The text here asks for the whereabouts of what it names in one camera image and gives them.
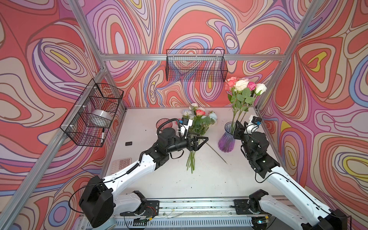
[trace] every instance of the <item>bouquet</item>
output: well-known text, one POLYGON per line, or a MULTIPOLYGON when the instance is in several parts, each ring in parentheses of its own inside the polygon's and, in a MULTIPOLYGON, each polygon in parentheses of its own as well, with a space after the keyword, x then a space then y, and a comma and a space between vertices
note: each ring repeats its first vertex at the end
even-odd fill
MULTIPOLYGON (((193 124, 188 130, 188 135, 190 135, 190 138, 193 138, 193 136, 203 136, 211 125, 217 124, 216 113, 209 111, 206 116, 206 110, 202 107, 199 107, 197 103, 192 103, 189 106, 189 109, 184 109, 182 115, 183 118, 193 120, 193 124)), ((192 173, 195 169, 194 155, 195 151, 190 151, 186 165, 187 170, 191 168, 192 173)))
POLYGON ((233 108, 233 120, 230 128, 230 132, 233 134, 235 123, 239 120, 241 114, 244 112, 240 121, 243 120, 249 107, 253 106, 257 96, 264 93, 267 87, 264 84, 251 82, 247 78, 237 79, 236 77, 231 77, 225 81, 225 90, 233 108))

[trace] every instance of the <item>colorful backdrop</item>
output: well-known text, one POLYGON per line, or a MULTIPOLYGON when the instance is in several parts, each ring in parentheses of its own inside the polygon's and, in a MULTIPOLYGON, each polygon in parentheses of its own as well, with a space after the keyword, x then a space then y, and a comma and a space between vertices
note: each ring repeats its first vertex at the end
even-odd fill
POLYGON ((368 1, 325 1, 262 107, 288 172, 368 229, 368 1))
MULTIPOLYGON (((66 2, 0 1, 0 212, 99 70, 66 2)), ((67 200, 100 173, 121 115, 103 148, 65 141, 13 230, 71 229, 67 200)))
MULTIPOLYGON (((309 0, 80 1, 102 53, 157 54, 166 49, 224 48, 228 54, 282 54, 309 0)), ((219 82, 167 82, 165 61, 110 61, 131 107, 228 104, 219 82)), ((227 77, 267 82, 277 62, 228 61, 227 77)))

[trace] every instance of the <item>green leaf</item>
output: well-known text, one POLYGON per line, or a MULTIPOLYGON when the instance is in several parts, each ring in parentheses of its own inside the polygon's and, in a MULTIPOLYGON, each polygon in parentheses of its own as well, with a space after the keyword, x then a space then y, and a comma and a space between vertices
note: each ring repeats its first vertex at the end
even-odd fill
POLYGON ((248 103, 248 104, 252 104, 254 101, 255 101, 255 98, 253 98, 253 97, 248 97, 248 98, 245 99, 245 102, 248 103))
POLYGON ((241 94, 243 95, 243 97, 248 98, 251 95, 251 90, 249 88, 245 88, 241 94))
POLYGON ((241 95, 240 93, 236 95, 236 99, 238 99, 239 101, 243 102, 244 101, 244 97, 243 95, 241 95))
POLYGON ((241 103, 240 103, 240 101, 236 101, 236 103, 235 103, 235 106, 238 108, 238 109, 241 109, 241 103))

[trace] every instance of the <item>vase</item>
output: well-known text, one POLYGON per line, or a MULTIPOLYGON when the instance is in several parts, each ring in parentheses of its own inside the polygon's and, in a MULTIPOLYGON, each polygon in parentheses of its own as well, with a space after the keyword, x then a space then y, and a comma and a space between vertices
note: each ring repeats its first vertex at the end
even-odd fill
POLYGON ((231 152, 234 149, 234 130, 231 130, 232 122, 225 124, 225 133, 219 140, 219 149, 222 152, 231 152))

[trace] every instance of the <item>black mounting plate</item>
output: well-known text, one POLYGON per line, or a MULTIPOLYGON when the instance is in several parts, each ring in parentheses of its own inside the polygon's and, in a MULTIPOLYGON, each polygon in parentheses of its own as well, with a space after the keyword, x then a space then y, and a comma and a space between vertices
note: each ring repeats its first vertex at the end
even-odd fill
MULTIPOLYGON (((248 205, 248 199, 238 199, 234 200, 234 206, 237 215, 246 215, 246 214, 254 214, 249 211, 248 208, 236 208, 236 207, 246 207, 248 205)), ((259 214, 267 214, 264 211, 261 211, 259 214)))
MULTIPOLYGON (((147 201, 147 206, 153 207, 156 210, 156 213, 154 213, 154 211, 151 208, 146 207, 142 215, 139 215, 139 216, 149 217, 149 216, 157 216, 159 214, 160 201, 147 201)), ((120 216, 137 216, 137 215, 134 214, 134 212, 123 212, 123 213, 120 213, 120 216)))

